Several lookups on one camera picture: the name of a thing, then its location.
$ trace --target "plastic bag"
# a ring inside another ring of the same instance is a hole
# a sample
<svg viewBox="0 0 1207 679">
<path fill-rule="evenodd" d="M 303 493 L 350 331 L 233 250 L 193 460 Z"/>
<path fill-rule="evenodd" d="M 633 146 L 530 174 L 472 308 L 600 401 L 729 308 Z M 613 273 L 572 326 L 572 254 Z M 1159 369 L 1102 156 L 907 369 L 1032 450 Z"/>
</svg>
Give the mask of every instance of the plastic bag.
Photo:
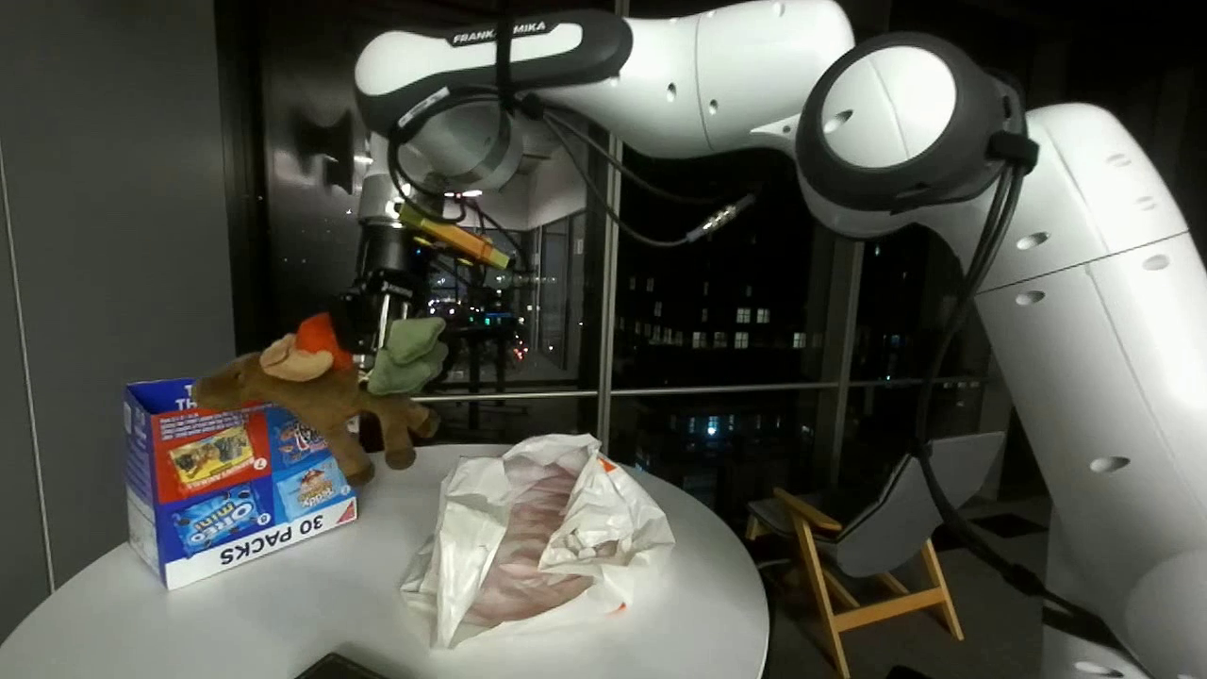
<svg viewBox="0 0 1207 679">
<path fill-rule="evenodd" d="M 600 621 L 633 604 L 677 547 L 664 509 L 589 433 L 530 439 L 463 460 L 404 596 L 435 648 L 488 629 Z"/>
</svg>

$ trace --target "plush toy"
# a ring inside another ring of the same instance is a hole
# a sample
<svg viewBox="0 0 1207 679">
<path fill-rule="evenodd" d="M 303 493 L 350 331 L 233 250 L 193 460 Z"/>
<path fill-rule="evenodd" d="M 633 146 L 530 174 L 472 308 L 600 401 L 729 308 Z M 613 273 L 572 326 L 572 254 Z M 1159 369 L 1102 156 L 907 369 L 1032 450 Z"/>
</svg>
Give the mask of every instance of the plush toy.
<svg viewBox="0 0 1207 679">
<path fill-rule="evenodd" d="M 372 479 L 372 460 L 348 431 L 354 414 L 371 414 L 381 426 L 386 464 L 411 468 L 415 439 L 435 439 L 440 420 L 418 409 L 409 391 L 365 391 L 357 365 L 341 347 L 328 313 L 304 317 L 297 331 L 276 338 L 264 350 L 243 356 L 219 372 L 193 385 L 199 409 L 243 409 L 248 401 L 287 409 L 303 426 L 316 431 L 348 477 L 350 488 Z"/>
</svg>

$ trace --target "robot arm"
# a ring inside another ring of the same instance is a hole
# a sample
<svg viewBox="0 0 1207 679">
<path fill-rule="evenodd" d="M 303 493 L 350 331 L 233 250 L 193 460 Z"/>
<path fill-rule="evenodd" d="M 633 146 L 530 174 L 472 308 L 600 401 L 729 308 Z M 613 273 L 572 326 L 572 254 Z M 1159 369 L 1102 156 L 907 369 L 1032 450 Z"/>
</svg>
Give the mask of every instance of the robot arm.
<svg viewBox="0 0 1207 679">
<path fill-rule="evenodd" d="M 597 68 L 551 68 L 561 58 Z M 354 79 L 394 140 L 386 169 L 435 194 L 509 185 L 523 146 L 545 146 L 530 120 L 545 103 L 652 159 L 776 146 L 820 224 L 850 237 L 934 230 L 981 273 L 972 302 L 1054 492 L 1048 586 L 1097 610 L 1143 673 L 1207 674 L 1207 274 L 1117 116 L 1027 112 L 934 38 L 851 44 L 830 0 L 519 20 L 509 61 L 497 72 L 477 32 L 379 38 Z M 1032 169 L 996 224 L 1017 156 Z M 1004 227 L 991 260 L 986 224 Z"/>
</svg>

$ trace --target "round table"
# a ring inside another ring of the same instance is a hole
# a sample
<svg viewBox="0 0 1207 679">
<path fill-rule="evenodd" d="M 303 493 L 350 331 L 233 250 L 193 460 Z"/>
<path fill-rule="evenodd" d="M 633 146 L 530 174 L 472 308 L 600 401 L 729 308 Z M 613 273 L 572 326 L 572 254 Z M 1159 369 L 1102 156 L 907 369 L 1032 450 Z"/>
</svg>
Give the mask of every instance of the round table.
<svg viewBox="0 0 1207 679">
<path fill-rule="evenodd" d="M 757 679 L 768 614 L 731 530 L 657 477 L 677 552 L 626 614 L 551 633 L 430 648 L 401 576 L 437 522 L 440 479 L 501 444 L 421 444 L 364 492 L 364 517 L 232 574 L 165 592 L 122 543 L 58 590 L 0 648 L 4 679 L 296 679 L 341 648 L 386 679 Z"/>
</svg>

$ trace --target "box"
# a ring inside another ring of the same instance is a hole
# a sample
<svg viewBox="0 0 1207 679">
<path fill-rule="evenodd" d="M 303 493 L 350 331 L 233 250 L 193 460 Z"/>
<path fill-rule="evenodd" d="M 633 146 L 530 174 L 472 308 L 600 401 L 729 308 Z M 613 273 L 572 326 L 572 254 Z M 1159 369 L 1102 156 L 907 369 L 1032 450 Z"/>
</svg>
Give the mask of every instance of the box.
<svg viewBox="0 0 1207 679">
<path fill-rule="evenodd" d="M 165 590 L 357 522 L 326 439 L 276 405 L 198 409 L 190 385 L 125 391 L 130 535 Z"/>
</svg>

